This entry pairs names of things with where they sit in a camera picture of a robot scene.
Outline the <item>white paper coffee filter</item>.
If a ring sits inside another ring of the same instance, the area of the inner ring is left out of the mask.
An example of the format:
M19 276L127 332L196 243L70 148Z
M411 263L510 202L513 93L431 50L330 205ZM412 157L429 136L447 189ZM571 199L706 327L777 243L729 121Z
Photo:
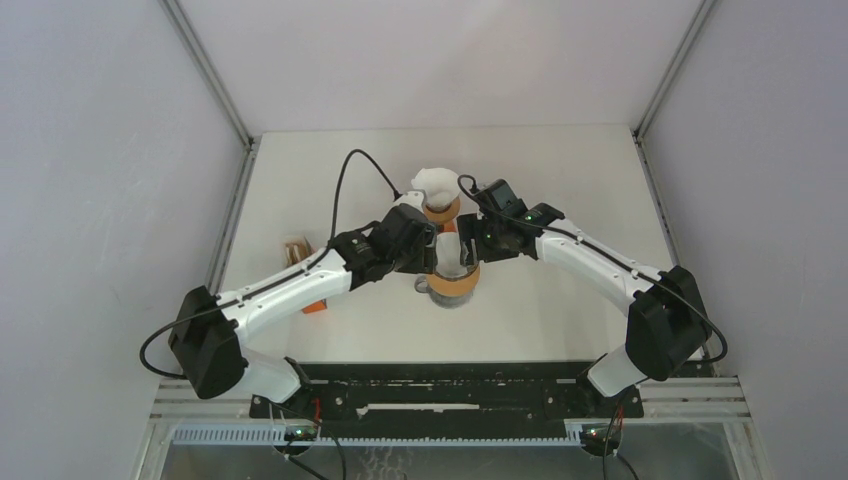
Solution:
M412 178L411 185L425 193L426 205L434 211L447 210L460 195L458 174L447 168L423 168Z

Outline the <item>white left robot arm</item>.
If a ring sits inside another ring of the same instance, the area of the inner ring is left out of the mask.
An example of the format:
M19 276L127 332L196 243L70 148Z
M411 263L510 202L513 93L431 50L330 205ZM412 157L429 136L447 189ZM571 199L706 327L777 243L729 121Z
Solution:
M382 220L336 234L326 247L262 281L219 294L197 287L183 299L168 346L199 399L241 391L301 416L313 392L294 361L252 350L250 342L321 300L392 273L433 272L438 233L420 208L398 204Z

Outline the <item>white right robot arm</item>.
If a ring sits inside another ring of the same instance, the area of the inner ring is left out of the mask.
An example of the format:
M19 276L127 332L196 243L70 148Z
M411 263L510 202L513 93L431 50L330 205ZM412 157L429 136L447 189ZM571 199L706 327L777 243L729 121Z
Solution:
M526 256L582 278L623 313L623 344L579 377L579 406L589 415L605 415L631 386L670 378L713 335L688 270L632 260L584 234L548 204L515 212L481 209L458 216L456 228L466 263Z

